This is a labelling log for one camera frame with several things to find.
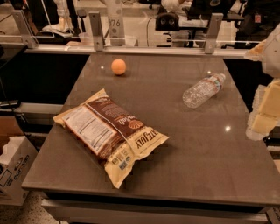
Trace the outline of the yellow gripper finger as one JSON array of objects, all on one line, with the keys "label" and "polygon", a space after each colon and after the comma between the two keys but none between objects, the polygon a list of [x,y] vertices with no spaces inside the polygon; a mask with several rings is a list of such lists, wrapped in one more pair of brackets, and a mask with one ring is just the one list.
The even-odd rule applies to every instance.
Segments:
[{"label": "yellow gripper finger", "polygon": [[280,121],[279,79],[274,79],[268,86],[258,86],[252,109],[248,117],[246,136],[254,141],[262,140]]},{"label": "yellow gripper finger", "polygon": [[263,57],[263,48],[266,41],[262,41],[252,49],[246,51],[244,58],[252,61],[261,61]]}]

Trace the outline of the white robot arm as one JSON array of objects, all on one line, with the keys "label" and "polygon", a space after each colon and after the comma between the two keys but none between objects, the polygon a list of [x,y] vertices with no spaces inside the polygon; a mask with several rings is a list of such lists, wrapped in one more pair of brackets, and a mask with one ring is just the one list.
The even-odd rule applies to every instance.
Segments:
[{"label": "white robot arm", "polygon": [[262,71],[273,80],[255,91],[246,135],[258,141],[266,137],[280,121],[280,24],[262,42],[248,50],[244,58],[260,61]]}]

